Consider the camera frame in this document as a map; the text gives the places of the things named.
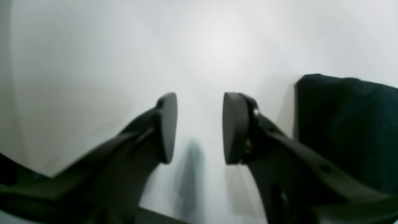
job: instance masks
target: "white wall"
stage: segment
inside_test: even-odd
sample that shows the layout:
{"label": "white wall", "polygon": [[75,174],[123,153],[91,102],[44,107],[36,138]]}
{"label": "white wall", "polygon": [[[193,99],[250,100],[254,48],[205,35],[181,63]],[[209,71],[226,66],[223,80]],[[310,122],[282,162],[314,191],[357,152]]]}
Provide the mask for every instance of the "white wall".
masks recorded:
{"label": "white wall", "polygon": [[291,136],[304,74],[398,86],[393,0],[2,4],[1,152],[55,175],[174,91],[174,159],[141,206],[192,224],[266,223],[247,168],[224,164],[225,91],[253,96]]}

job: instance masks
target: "black fabric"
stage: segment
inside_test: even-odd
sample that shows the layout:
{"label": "black fabric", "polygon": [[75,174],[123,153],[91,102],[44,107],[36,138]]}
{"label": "black fabric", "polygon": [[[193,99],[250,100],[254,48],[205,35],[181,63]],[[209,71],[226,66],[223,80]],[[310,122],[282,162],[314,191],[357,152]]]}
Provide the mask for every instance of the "black fabric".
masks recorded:
{"label": "black fabric", "polygon": [[398,89],[305,75],[296,106],[301,143],[364,184],[398,193]]}
{"label": "black fabric", "polygon": [[0,153],[0,184],[14,185],[17,178],[16,163]]}

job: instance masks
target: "rounded black pad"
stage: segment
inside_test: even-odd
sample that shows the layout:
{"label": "rounded black pad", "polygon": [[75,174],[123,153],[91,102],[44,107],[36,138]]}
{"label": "rounded black pad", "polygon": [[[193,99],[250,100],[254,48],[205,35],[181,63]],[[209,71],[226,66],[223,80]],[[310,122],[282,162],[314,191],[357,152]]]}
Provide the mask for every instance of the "rounded black pad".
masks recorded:
{"label": "rounded black pad", "polygon": [[175,93],[168,93],[158,100],[156,105],[159,113],[161,131],[161,144],[164,148],[162,162],[169,164],[173,159],[174,142],[177,128],[177,96]]}
{"label": "rounded black pad", "polygon": [[224,94],[222,132],[226,164],[237,164],[244,154],[249,128],[248,106],[237,93]]}

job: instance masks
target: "white floor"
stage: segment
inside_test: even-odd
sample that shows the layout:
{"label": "white floor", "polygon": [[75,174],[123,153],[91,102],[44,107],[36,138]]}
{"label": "white floor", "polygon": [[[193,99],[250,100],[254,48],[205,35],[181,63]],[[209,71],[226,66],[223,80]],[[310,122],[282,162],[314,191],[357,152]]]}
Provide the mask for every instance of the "white floor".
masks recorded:
{"label": "white floor", "polygon": [[398,87],[393,0],[0,5],[0,152],[54,176],[176,92],[175,156],[140,204],[192,224],[266,223],[247,168],[224,164],[225,91],[254,97],[291,136],[293,85],[304,74]]}

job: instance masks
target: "black plastic bracket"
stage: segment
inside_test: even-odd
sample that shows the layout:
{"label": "black plastic bracket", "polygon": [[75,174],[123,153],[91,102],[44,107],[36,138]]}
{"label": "black plastic bracket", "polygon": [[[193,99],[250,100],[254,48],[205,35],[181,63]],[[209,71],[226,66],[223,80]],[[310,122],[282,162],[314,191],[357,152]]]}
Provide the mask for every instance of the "black plastic bracket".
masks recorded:
{"label": "black plastic bracket", "polygon": [[166,94],[55,178],[0,188],[0,209],[44,223],[134,223],[149,175],[173,158],[176,123],[177,97]]}
{"label": "black plastic bracket", "polygon": [[[249,167],[269,224],[388,223],[385,221],[398,219],[396,197],[363,185],[313,150],[289,139],[261,115],[249,96],[224,95],[223,138],[225,162]],[[359,209],[359,205],[367,206],[367,210]],[[347,206],[351,206],[352,216],[346,215],[349,211],[343,208]]]}

